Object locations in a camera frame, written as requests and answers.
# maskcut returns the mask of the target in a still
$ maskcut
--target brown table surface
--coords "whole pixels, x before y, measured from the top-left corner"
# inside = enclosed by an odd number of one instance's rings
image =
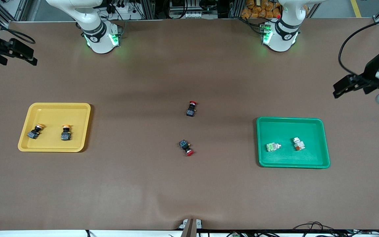
[[[346,75],[341,43],[371,22],[308,19],[284,53],[238,20],[129,22],[105,55],[74,23],[12,23],[36,39],[39,62],[0,66],[0,230],[171,229],[189,217],[212,229],[379,229],[378,92],[332,95]],[[377,53],[379,26],[354,37],[343,61],[362,72]],[[91,104],[86,150],[20,152],[34,102]],[[322,119],[331,167],[260,167],[262,116]]]

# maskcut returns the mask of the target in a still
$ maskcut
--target white switch component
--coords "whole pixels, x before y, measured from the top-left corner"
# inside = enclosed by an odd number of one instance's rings
[[[201,12],[187,12],[185,13],[185,18],[201,18],[202,13]]]
[[[130,6],[128,4],[125,4],[123,8],[116,7],[116,10],[119,13],[128,13],[129,9],[130,9]]]
[[[294,138],[293,139],[293,142],[294,142],[294,146],[296,148],[296,150],[302,150],[302,149],[305,149],[305,145],[304,145],[304,142],[301,141],[299,138]]]

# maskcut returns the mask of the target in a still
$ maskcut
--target power strip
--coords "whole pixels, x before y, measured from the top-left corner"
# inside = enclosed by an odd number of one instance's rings
[[[119,13],[128,13],[129,9],[130,9],[130,6],[128,4],[125,4],[125,6],[123,8],[116,7],[116,10]]]
[[[203,14],[201,12],[186,12],[185,18],[201,18]]]

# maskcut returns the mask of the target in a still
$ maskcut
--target black cable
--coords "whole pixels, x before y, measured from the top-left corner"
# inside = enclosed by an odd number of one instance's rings
[[[265,18],[265,17],[259,17],[259,18],[261,18],[261,19],[264,19],[264,20],[266,20],[266,21],[269,21],[269,22],[272,22],[272,23],[277,23],[277,21],[276,21],[276,22],[274,22],[274,21],[271,21],[270,19],[268,19],[268,18]]]
[[[20,31],[17,31],[17,30],[12,30],[12,29],[9,29],[9,28],[6,28],[5,26],[3,26],[1,23],[0,23],[0,27],[1,27],[1,30],[5,30],[5,31],[8,31],[9,33],[11,33],[13,36],[16,36],[17,38],[21,39],[22,41],[24,42],[27,42],[27,43],[30,43],[30,44],[35,44],[36,41],[26,35],[25,33],[21,33]]]
[[[346,43],[353,37],[353,36],[355,36],[357,33],[359,33],[359,32],[361,32],[361,31],[363,31],[363,30],[365,30],[365,29],[367,29],[367,28],[370,28],[371,26],[374,26],[374,25],[377,25],[377,24],[379,24],[379,21],[377,21],[377,22],[374,22],[374,23],[372,23],[372,24],[369,24],[369,25],[367,25],[367,26],[364,26],[364,27],[362,27],[362,28],[360,28],[359,30],[357,30],[357,31],[355,31],[354,33],[352,33],[344,42],[343,42],[343,44],[341,45],[341,47],[340,47],[340,51],[339,51],[339,57],[338,57],[338,60],[339,60],[339,64],[340,64],[340,66],[342,67],[342,69],[344,69],[346,72],[348,72],[348,73],[350,73],[350,74],[352,74],[352,75],[355,75],[355,76],[357,76],[358,74],[356,74],[356,73],[354,73],[352,70],[350,70],[350,69],[348,69],[345,65],[343,65],[343,63],[341,62],[341,53],[343,52],[343,48],[344,48],[344,46],[346,45]]]
[[[188,10],[188,0],[185,0],[185,3],[184,3],[184,7],[183,7],[183,12],[181,14],[180,17],[178,18],[172,18],[170,17],[170,15],[167,13],[167,7],[166,7],[166,3],[169,2],[169,0],[164,0],[164,8],[163,8],[163,12],[164,12],[164,15],[166,16],[166,18],[168,19],[181,19],[184,17],[184,15],[187,13],[187,10]]]
[[[297,226],[295,226],[295,227],[292,228],[292,229],[296,229],[296,228],[301,227],[301,226],[303,226],[303,225],[311,225],[311,229],[312,229],[312,227],[313,227],[314,225],[319,225],[319,226],[321,227],[321,231],[323,230],[323,227],[325,227],[325,228],[329,228],[329,229],[333,229],[333,228],[331,228],[331,227],[329,227],[329,226],[327,226],[327,225],[323,225],[323,224],[321,224],[320,222],[310,222],[310,223],[305,223],[305,224],[297,225]]]
[[[280,237],[278,234],[275,234],[275,233],[269,233],[269,232],[262,231],[262,230],[257,230],[256,233],[257,233],[257,236],[265,235],[265,236],[267,236],[267,237]]]
[[[146,17],[145,17],[144,14],[141,12],[140,8],[137,6],[135,0],[132,0],[131,2],[134,4],[134,8],[137,9],[137,12],[140,14],[141,19],[146,20]]]
[[[254,31],[255,33],[257,33],[257,34],[259,34],[259,35],[264,35],[264,33],[261,33],[261,32],[259,32],[259,31],[256,31],[256,30],[253,28],[254,26],[255,26],[255,27],[259,27],[259,24],[258,24],[258,25],[253,24],[253,23],[249,22],[248,20],[244,20],[244,19],[242,19],[242,18],[240,18],[240,17],[238,17],[238,16],[234,16],[234,17],[232,17],[232,18],[239,19],[239,20],[242,21],[243,23],[247,24],[247,25],[251,28],[251,30]]]
[[[209,7],[207,5],[204,5],[204,3],[206,2],[207,0],[200,0],[200,4],[199,6],[201,7],[201,9],[205,10],[205,11],[214,11],[217,9],[217,5],[218,5],[218,2],[216,2],[216,5],[213,6],[213,7]]]
[[[97,11],[97,14],[98,14],[101,18],[105,18],[105,19],[109,20],[109,18],[110,18],[109,15],[110,15],[110,14],[105,15],[105,14],[102,14],[101,11],[102,11],[102,10]]]
[[[351,234],[351,235],[348,235],[348,237],[352,237],[352,236],[354,236],[355,234],[359,234],[361,232],[361,230],[359,230],[359,231],[357,231],[357,232],[355,232],[355,233],[353,233],[353,234]]]
[[[121,14],[119,14],[118,10],[116,9],[116,6],[114,6],[114,8],[115,8],[116,13],[118,13],[119,17],[120,17],[121,20],[123,21],[124,19],[122,19],[122,16],[121,16]]]

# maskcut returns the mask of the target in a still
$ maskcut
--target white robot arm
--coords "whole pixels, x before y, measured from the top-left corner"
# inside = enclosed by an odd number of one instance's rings
[[[306,17],[304,5],[322,3],[326,0],[279,0],[283,6],[281,18],[266,22],[263,43],[277,52],[287,51],[295,43],[298,29]]]
[[[93,7],[102,4],[103,0],[46,0],[77,21],[84,32],[87,45],[98,54],[110,52],[119,46],[119,26],[110,21],[102,21]]]

